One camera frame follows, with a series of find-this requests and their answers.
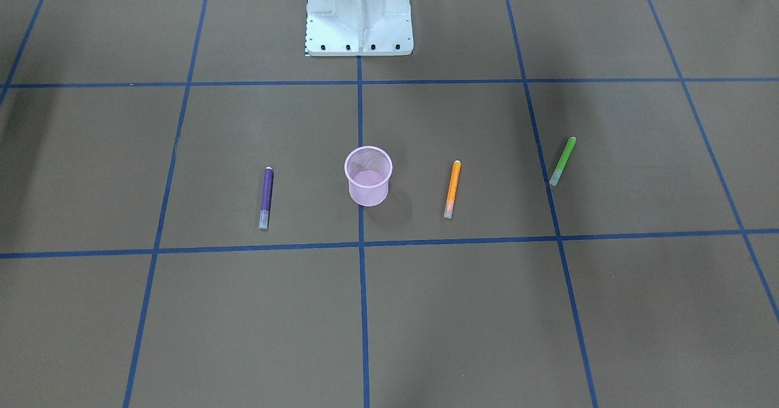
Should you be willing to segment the orange marker pen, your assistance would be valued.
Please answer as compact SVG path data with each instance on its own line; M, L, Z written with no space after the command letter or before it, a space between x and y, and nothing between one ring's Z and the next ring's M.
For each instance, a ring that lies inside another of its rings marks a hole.
M446 191L445 205L443 211L443 217L445 217L445 219L451 219L453 217L453 209L456 202L456 194L458 189L461 166L462 163L460 160L455 160L452 164L452 168L450 172L450 181L448 183L448 188Z

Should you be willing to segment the purple marker pen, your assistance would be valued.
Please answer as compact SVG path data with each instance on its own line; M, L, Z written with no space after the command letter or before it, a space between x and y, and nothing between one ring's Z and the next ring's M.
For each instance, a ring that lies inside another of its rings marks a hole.
M273 196L274 170L272 167L265 167L264 180L262 181L262 193L260 200L260 211L258 218L258 229L267 230L270 224L271 203Z

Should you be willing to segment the green marker pen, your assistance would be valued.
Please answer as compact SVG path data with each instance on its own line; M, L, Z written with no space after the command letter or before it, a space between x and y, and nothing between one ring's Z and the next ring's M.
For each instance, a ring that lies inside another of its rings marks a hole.
M557 159L556 165L554 166L553 174L551 174L551 177L549 178L550 186L556 187L557 184L559 184L559 180L562 177L562 173L564 172L565 167L567 167L568 159L570 159L570 155L573 152L576 142L577 138L575 136L571 136L567 139L567 142L565 142L559 159Z

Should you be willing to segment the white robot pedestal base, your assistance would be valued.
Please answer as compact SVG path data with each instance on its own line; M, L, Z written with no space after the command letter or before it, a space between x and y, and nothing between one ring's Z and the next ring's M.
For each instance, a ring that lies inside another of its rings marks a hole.
M414 52L411 0L307 0L304 53L312 57Z

